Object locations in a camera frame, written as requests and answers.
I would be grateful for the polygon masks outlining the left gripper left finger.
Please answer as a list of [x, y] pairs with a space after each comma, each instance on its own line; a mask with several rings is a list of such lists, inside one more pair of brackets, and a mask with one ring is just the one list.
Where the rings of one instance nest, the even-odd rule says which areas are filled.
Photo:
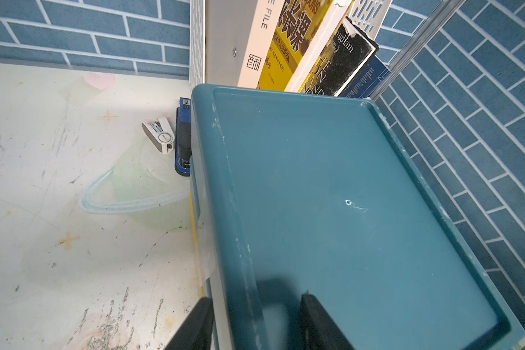
[[213, 329], [213, 300], [202, 297], [164, 350], [208, 350], [211, 348]]

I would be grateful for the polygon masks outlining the dark blue book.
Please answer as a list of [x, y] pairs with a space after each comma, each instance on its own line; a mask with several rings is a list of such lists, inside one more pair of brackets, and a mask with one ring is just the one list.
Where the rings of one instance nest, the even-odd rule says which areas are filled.
[[373, 57], [367, 66], [347, 85], [340, 97], [366, 99], [389, 77], [391, 71], [378, 58]]

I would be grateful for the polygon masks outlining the blue stapler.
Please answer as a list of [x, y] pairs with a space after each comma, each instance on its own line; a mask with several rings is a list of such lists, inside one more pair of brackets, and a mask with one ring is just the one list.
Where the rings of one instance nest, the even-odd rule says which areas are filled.
[[176, 109], [175, 170], [181, 176], [190, 176], [191, 148], [191, 100], [179, 99]]

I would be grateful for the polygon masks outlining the white file folder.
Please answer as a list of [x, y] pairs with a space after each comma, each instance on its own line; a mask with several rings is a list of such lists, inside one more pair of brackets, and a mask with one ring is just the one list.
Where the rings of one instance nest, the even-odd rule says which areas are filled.
[[284, 7], [284, 0], [258, 1], [249, 32], [238, 86], [256, 88]]

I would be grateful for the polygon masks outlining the black and gold book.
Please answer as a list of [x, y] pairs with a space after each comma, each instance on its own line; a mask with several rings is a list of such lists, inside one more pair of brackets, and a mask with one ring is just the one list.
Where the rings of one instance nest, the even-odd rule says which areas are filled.
[[325, 45], [299, 92], [340, 96], [378, 51], [379, 45], [350, 18], [345, 17]]

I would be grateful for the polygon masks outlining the small white stapler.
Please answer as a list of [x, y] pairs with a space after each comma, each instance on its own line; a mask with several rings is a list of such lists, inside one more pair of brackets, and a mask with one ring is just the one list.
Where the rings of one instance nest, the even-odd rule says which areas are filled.
[[157, 120], [147, 120], [141, 125], [148, 139], [160, 153], [170, 154], [174, 151], [176, 137], [169, 118], [161, 117]]

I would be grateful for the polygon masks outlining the teal drawer cabinet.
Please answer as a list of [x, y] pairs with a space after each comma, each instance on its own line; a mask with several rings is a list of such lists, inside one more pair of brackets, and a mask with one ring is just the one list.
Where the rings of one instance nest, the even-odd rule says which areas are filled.
[[192, 90], [217, 349], [304, 349], [305, 295], [355, 349], [517, 349], [525, 330], [369, 100]]

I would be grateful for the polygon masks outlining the white file organizer rack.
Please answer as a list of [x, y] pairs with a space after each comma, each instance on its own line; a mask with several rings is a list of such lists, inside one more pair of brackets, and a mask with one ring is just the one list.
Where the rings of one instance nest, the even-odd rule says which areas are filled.
[[191, 1], [190, 86], [298, 92], [344, 24], [376, 39], [390, 1]]

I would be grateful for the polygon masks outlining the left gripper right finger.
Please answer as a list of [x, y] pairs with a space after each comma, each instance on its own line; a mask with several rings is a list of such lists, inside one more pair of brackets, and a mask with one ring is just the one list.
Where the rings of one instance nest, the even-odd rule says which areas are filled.
[[303, 349], [354, 350], [316, 296], [309, 293], [301, 297], [300, 326]]

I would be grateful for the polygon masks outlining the yellow book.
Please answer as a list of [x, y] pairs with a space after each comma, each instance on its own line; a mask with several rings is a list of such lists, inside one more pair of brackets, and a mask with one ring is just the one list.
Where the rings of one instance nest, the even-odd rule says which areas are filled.
[[319, 0], [284, 2], [259, 78], [259, 89], [287, 90], [331, 4], [332, 1]]

